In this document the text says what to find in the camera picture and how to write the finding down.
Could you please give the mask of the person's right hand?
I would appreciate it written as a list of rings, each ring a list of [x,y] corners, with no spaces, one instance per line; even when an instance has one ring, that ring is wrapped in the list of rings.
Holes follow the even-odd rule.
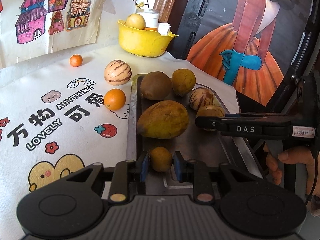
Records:
[[[269,174],[272,176],[273,183],[275,185],[280,185],[281,179],[283,177],[283,171],[279,168],[278,161],[284,164],[304,164],[306,165],[306,170],[308,173],[308,178],[306,180],[306,194],[309,195],[314,178],[315,178],[315,160],[312,157],[310,150],[306,147],[295,147],[278,154],[275,158],[272,156],[267,144],[264,146],[264,151],[268,152],[266,157],[266,165],[269,168]],[[319,218],[319,159],[318,159],[318,176],[317,184],[313,191],[313,196],[311,200],[310,211],[313,217]]]

